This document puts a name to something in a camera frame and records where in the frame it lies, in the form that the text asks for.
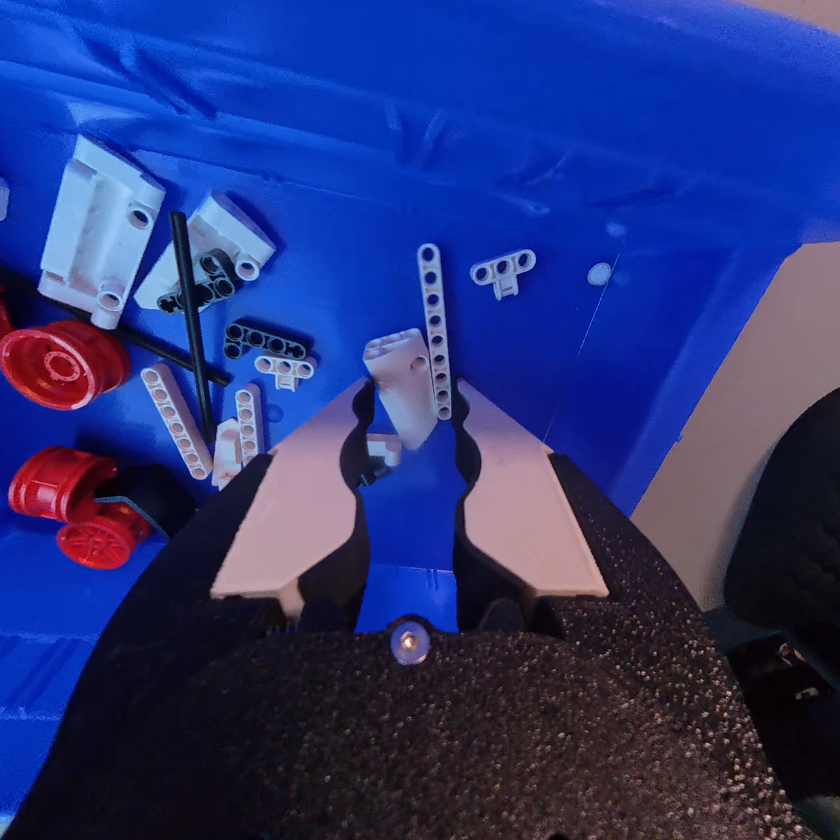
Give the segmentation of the short white toy beam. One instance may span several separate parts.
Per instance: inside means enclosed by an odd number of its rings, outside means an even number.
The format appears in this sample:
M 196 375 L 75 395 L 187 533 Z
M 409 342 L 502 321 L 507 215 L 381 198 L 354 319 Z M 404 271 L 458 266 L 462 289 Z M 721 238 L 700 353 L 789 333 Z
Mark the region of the short white toy beam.
M 261 393 L 256 383 L 250 383 L 238 389 L 235 396 L 241 463 L 246 467 L 266 452 Z

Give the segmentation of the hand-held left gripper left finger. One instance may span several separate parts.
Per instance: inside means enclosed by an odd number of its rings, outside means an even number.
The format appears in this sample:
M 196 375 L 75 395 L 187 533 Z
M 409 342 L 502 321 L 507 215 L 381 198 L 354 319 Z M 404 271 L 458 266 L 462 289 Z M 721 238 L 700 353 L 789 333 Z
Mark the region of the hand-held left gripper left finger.
M 374 409 L 364 377 L 273 447 L 213 598 L 361 599 L 370 542 L 359 485 Z

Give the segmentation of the long black toy axle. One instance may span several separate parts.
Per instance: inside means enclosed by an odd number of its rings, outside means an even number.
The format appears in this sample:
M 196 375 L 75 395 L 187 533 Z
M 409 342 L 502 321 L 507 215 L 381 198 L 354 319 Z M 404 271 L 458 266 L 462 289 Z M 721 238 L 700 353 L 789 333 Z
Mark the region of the long black toy axle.
M 4 264 L 1 264 L 1 280 L 2 284 L 10 285 L 13 290 L 20 292 L 29 298 L 38 299 L 63 311 L 77 320 L 92 323 L 90 313 L 64 302 L 47 298 L 45 295 L 37 291 L 36 284 L 33 280 L 17 273 L 15 270 Z M 154 356 L 162 359 L 163 361 L 171 362 L 184 370 L 193 373 L 192 356 L 188 352 L 180 350 L 170 343 L 151 337 L 150 335 L 132 327 L 124 327 L 121 325 L 118 325 L 113 330 L 106 330 L 106 333 L 111 333 L 120 341 L 130 343 L 144 351 L 152 353 Z M 205 363 L 205 373 L 206 378 L 210 382 L 222 387 L 229 386 L 233 380 L 233 377 L 230 374 L 213 367 L 209 363 Z
M 216 437 L 216 423 L 214 420 L 207 363 L 204 353 L 203 335 L 197 308 L 196 283 L 193 271 L 192 251 L 188 236 L 186 216 L 180 211 L 170 211 L 169 221 L 173 254 L 177 276 L 182 293 L 183 314 L 189 350 L 191 354 L 192 372 L 196 388 L 196 398 L 199 410 L 199 421 L 202 429 L 203 441 L 211 445 Z

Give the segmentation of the long white toy beam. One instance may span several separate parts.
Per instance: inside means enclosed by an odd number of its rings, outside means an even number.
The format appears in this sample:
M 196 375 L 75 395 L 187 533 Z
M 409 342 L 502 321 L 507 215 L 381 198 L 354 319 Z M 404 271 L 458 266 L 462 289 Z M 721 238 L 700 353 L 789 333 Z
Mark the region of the long white toy beam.
M 433 384 L 433 402 L 437 418 L 452 417 L 452 374 L 449 364 L 442 261 L 433 243 L 419 246 L 416 252 L 422 284 L 427 348 Z

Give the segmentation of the blue plastic bin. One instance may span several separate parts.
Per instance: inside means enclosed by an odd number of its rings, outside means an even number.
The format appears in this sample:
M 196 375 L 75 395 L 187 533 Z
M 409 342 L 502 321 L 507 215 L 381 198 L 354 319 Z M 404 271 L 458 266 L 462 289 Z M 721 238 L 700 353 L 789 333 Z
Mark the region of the blue plastic bin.
M 63 563 L 68 523 L 7 493 L 50 446 L 161 465 L 198 509 L 103 625 L 6 838 L 762 838 L 801 831 L 729 666 L 624 513 L 644 494 L 801 245 L 838 236 L 838 37 L 733 3 L 2 2 L 2 264 L 38 290 L 83 135 L 164 201 L 118 325 L 190 354 L 180 300 L 133 299 L 170 211 L 225 194 L 276 247 L 199 312 L 217 426 L 259 386 L 266 452 L 192 478 L 131 375 L 91 404 L 2 373 L 2 607 L 80 629 L 82 599 L 12 581 Z M 417 250 L 443 270 L 452 416 L 359 491 L 359 601 L 289 618 L 212 585 L 270 451 L 419 329 Z M 519 293 L 469 275 L 531 249 Z M 224 331 L 312 341 L 277 390 Z M 523 595 L 459 624 L 464 378 L 549 446 L 609 595 Z M 374 380 L 368 433 L 395 434 Z

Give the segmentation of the large white toy panel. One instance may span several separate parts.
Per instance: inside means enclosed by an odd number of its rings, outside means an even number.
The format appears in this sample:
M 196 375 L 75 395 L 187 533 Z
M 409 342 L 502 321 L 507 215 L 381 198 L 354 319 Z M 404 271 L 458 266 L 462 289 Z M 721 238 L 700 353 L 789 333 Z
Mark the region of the large white toy panel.
M 114 330 L 164 198 L 163 186 L 140 168 L 78 136 L 40 260 L 38 292 Z

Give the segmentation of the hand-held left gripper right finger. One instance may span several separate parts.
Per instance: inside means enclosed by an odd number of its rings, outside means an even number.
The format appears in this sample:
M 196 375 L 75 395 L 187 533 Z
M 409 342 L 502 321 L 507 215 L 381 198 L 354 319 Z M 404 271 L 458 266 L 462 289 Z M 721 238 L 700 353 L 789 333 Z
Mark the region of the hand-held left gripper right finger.
M 462 377 L 455 398 L 466 548 L 532 595 L 607 597 L 552 449 Z

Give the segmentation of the small white toy bracket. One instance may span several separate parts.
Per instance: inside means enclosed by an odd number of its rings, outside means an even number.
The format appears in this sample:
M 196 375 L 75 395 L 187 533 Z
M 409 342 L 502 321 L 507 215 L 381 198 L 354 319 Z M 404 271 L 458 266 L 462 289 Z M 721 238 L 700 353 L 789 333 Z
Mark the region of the small white toy bracket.
M 239 423 L 235 418 L 217 426 L 213 451 L 212 485 L 224 489 L 241 472 L 243 456 L 239 436 Z

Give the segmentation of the black angled toy liftarm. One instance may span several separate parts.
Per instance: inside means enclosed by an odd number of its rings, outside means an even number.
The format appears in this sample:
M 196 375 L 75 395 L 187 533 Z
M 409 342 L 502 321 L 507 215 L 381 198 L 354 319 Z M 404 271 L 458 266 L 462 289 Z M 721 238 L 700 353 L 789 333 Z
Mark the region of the black angled toy liftarm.
M 198 312 L 230 299 L 241 288 L 243 281 L 223 249 L 212 248 L 194 255 L 192 260 Z
M 251 350 L 287 360 L 303 361 L 312 350 L 312 341 L 254 320 L 237 319 L 225 328 L 223 350 L 224 356 L 232 361 L 242 358 Z

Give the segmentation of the white toy T beam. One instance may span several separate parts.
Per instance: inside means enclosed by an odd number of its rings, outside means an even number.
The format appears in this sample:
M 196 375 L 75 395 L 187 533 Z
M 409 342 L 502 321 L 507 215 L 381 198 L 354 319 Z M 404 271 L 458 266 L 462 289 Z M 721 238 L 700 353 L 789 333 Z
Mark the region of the white toy T beam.
M 515 297 L 519 293 L 518 278 L 531 271 L 537 263 L 537 256 L 530 248 L 522 248 L 474 264 L 469 275 L 478 286 L 491 286 L 498 301 Z
M 272 376 L 277 390 L 294 392 L 300 382 L 314 376 L 318 363 L 311 356 L 304 360 L 293 360 L 274 353 L 261 353 L 255 359 L 255 369 L 259 373 Z

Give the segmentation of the red toy wheel hub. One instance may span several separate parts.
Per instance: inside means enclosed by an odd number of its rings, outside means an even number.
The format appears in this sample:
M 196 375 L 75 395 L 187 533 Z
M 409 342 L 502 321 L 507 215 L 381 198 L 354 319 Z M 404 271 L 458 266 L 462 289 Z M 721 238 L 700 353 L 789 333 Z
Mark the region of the red toy wheel hub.
M 129 353 L 117 338 L 74 319 L 10 332 L 2 338 L 1 367 L 18 393 L 60 411 L 91 404 L 131 375 Z
M 152 530 L 126 502 L 107 502 L 89 521 L 63 526 L 56 542 L 68 559 L 89 569 L 111 571 L 125 565 Z
M 119 465 L 111 457 L 50 446 L 18 470 L 8 488 L 8 504 L 20 515 L 85 523 L 100 512 L 96 490 L 118 473 Z

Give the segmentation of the white curved toy panel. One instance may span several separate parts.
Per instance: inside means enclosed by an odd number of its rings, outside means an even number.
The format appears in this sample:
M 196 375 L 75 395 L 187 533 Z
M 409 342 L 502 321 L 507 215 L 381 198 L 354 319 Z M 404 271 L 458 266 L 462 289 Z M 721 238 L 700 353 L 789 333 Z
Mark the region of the white curved toy panel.
M 396 435 L 405 448 L 419 449 L 438 422 L 421 331 L 408 329 L 373 339 L 364 347 L 363 361 Z

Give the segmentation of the white wedge toy panel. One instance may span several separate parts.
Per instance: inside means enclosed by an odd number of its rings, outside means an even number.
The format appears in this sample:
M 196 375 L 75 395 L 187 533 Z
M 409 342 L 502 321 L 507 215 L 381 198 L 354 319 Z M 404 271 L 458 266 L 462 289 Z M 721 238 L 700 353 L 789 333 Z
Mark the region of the white wedge toy panel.
M 234 262 L 236 273 L 245 282 L 257 280 L 276 247 L 265 234 L 225 194 L 213 191 L 187 221 L 192 258 L 210 249 L 223 249 Z M 172 312 L 180 300 L 181 289 L 169 244 L 133 294 L 143 309 Z

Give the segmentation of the medium white toy beam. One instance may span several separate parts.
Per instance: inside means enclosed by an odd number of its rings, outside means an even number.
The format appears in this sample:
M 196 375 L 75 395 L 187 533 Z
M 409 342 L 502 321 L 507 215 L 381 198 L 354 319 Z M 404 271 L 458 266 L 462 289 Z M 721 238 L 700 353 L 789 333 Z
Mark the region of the medium white toy beam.
M 169 366 L 161 362 L 145 367 L 141 380 L 190 476 L 208 479 L 212 457 Z

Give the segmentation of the black toy panel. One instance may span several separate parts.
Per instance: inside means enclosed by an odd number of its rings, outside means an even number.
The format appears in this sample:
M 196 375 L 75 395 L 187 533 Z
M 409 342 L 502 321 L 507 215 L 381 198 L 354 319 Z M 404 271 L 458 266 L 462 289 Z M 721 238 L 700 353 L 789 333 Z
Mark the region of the black toy panel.
M 164 539 L 171 540 L 195 515 L 196 499 L 162 465 L 137 465 L 105 480 L 93 492 L 102 503 L 122 502 Z

